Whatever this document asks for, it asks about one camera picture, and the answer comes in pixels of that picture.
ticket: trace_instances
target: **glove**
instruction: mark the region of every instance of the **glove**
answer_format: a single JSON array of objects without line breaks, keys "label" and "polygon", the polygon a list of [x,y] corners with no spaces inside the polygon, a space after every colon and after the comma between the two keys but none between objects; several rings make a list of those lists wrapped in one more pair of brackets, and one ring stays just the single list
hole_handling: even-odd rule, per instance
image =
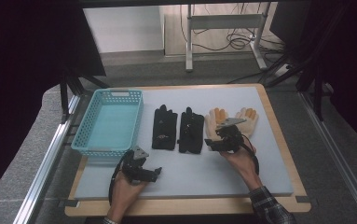
[{"label": "glove", "polygon": [[167,111],[165,105],[155,110],[152,148],[174,150],[178,115]]},{"label": "glove", "polygon": [[254,127],[256,126],[259,115],[256,110],[252,108],[246,109],[245,107],[241,109],[239,113],[236,114],[236,119],[246,119],[247,121],[243,123],[236,124],[240,132],[247,137],[250,137],[254,132]]},{"label": "glove", "polygon": [[182,113],[180,139],[178,140],[179,152],[187,151],[200,154],[203,142],[204,117],[192,112],[188,107],[186,113]]},{"label": "glove", "polygon": [[228,114],[224,109],[219,109],[218,107],[210,110],[209,114],[205,116],[205,132],[207,137],[213,141],[220,141],[222,139],[216,134],[216,125],[227,119]]}]

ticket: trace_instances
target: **table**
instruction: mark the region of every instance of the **table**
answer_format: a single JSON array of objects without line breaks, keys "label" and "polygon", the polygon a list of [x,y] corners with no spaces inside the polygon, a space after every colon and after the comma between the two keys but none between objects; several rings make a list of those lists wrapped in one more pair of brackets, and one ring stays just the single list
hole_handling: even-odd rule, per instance
[{"label": "table", "polygon": [[[308,212],[311,205],[307,199],[300,176],[295,168],[288,146],[281,133],[279,123],[274,115],[265,89],[260,84],[242,85],[205,85],[205,86],[173,86],[173,87],[146,87],[141,90],[211,90],[215,88],[249,88],[255,87],[262,105],[267,114],[268,122],[280,149],[281,157],[285,163],[287,173],[292,181],[294,193],[292,195],[278,196],[276,199],[290,212]],[[80,178],[87,163],[83,157],[76,173],[76,179],[70,192],[68,200],[74,206],[66,206],[67,216],[77,217],[102,217],[109,209],[107,200],[82,200],[76,201],[75,193]],[[161,215],[204,215],[204,214],[242,214],[252,213],[251,201],[248,197],[212,197],[212,198],[169,198],[169,199],[140,199],[127,212],[128,216],[161,216]]]}]

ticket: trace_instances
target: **sleeve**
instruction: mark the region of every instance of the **sleeve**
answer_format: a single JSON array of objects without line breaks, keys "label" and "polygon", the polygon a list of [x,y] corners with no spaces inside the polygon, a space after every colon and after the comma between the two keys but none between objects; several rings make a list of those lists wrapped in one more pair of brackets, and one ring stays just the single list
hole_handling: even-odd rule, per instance
[{"label": "sleeve", "polygon": [[266,223],[296,223],[294,215],[280,205],[266,187],[251,191],[250,198],[254,212],[262,221]]}]

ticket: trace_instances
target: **plastic basket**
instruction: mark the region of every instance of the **plastic basket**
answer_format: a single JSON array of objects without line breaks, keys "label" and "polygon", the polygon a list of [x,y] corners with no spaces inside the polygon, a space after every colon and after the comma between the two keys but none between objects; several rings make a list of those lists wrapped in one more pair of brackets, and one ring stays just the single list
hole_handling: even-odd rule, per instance
[{"label": "plastic basket", "polygon": [[143,108],[141,91],[95,91],[71,148],[90,157],[123,156],[137,143]]}]

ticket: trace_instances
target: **black glove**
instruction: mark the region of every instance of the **black glove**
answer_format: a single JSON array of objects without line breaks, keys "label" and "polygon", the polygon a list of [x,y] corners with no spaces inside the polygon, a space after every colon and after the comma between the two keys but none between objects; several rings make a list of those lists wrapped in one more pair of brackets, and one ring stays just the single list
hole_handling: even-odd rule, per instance
[{"label": "black glove", "polygon": [[152,148],[174,150],[177,135],[177,117],[165,105],[155,110]]},{"label": "black glove", "polygon": [[178,141],[179,151],[187,151],[200,154],[203,143],[204,117],[192,112],[188,107],[186,113],[182,113],[180,139]]}]

